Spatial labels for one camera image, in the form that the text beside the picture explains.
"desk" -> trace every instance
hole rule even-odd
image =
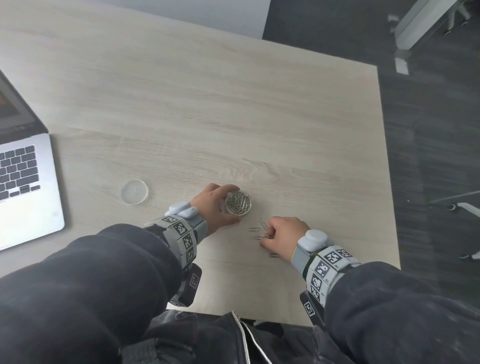
[[[0,0],[0,67],[50,129],[67,227],[0,253],[0,275],[209,182],[253,207],[199,246],[191,311],[308,325],[305,283],[248,228],[298,216],[399,266],[374,66],[109,5]],[[119,199],[131,178],[149,198]]]

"wooden desk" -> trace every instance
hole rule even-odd
[[[67,228],[0,253],[0,275],[107,225],[142,225],[208,182],[253,195],[208,238],[192,311],[308,325],[296,271],[253,240],[298,216],[399,266],[376,68],[131,10],[0,0],[0,68],[52,133]],[[127,206],[131,178],[150,188]]]

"dark floor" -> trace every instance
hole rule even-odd
[[[272,0],[264,39],[378,66],[402,269],[480,306],[480,219],[426,202],[480,190],[480,5],[417,45],[410,75],[395,72],[387,16],[415,0]]]

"person's left hand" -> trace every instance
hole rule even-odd
[[[225,200],[227,194],[239,189],[234,184],[220,187],[216,183],[211,183],[190,201],[192,206],[198,208],[198,214],[207,221],[208,235],[212,235],[221,227],[240,222],[240,216],[222,212],[220,207],[221,200]]]

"white zipper trim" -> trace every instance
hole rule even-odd
[[[252,340],[253,340],[253,343],[255,344],[255,346],[257,347],[258,351],[260,352],[260,354],[262,354],[262,356],[264,357],[265,361],[268,363],[268,364],[272,364],[272,362],[270,361],[270,359],[268,358],[267,354],[265,354],[265,352],[262,350],[262,348],[260,347],[260,345],[258,345],[257,341],[255,340],[255,337],[253,336],[252,332],[250,331],[250,328],[248,327],[248,325],[244,322],[241,322],[245,328],[247,329],[247,331],[250,333],[250,336],[252,337]]]
[[[237,317],[237,314],[235,313],[235,311],[232,311],[231,313],[233,315],[233,318],[235,319],[235,322],[237,323],[237,326],[239,327],[239,329],[241,331],[241,339],[243,341],[243,350],[245,351],[246,364],[250,364],[250,355],[248,354],[247,337],[245,336],[245,331],[243,330],[243,327],[241,326],[240,320]]]

